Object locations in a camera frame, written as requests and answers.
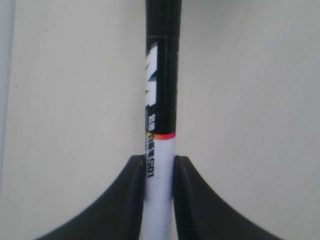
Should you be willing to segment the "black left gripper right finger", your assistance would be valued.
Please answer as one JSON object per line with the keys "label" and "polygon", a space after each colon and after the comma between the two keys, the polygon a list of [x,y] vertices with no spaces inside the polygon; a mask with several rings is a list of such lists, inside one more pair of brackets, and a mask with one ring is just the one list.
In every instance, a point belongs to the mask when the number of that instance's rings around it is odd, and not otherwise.
{"label": "black left gripper right finger", "polygon": [[180,240],[278,240],[225,202],[187,156],[174,160],[173,201]]}

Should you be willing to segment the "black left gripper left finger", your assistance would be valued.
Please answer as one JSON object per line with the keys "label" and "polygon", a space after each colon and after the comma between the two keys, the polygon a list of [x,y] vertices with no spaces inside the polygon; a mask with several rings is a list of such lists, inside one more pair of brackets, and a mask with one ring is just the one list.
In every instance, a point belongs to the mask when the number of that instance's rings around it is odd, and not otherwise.
{"label": "black left gripper left finger", "polygon": [[138,240],[145,196],[144,155],[132,155],[103,194],[41,240]]}

